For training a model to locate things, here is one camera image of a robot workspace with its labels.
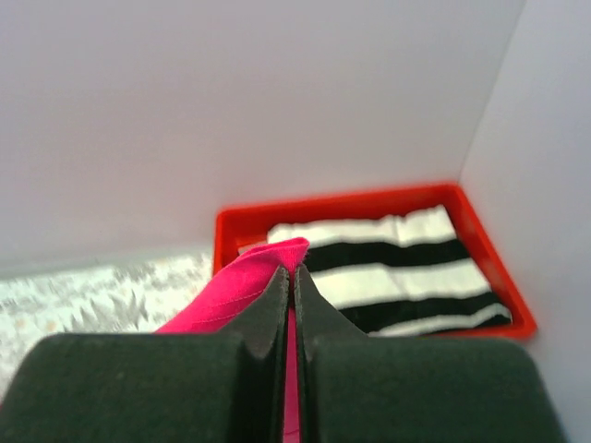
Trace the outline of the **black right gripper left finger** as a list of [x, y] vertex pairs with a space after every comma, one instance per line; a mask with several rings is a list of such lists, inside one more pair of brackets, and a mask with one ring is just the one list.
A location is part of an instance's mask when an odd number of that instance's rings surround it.
[[210, 334], [57, 334], [1, 405], [5, 442], [279, 442], [289, 274]]

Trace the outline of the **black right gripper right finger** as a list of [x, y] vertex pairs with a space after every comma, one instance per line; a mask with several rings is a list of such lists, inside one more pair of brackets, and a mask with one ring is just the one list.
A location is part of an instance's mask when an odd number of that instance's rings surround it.
[[304, 442], [563, 442], [527, 351], [502, 338], [370, 337], [294, 276]]

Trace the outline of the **crimson red t shirt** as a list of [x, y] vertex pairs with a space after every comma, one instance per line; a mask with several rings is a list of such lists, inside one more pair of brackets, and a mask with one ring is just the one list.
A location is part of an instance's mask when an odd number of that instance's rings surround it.
[[[194, 300], [157, 331], [210, 333], [225, 326], [254, 302], [280, 266], [293, 274], [306, 257], [309, 241], [297, 237], [250, 248], [219, 270]], [[296, 320], [288, 318], [283, 441], [300, 440], [296, 360]]]

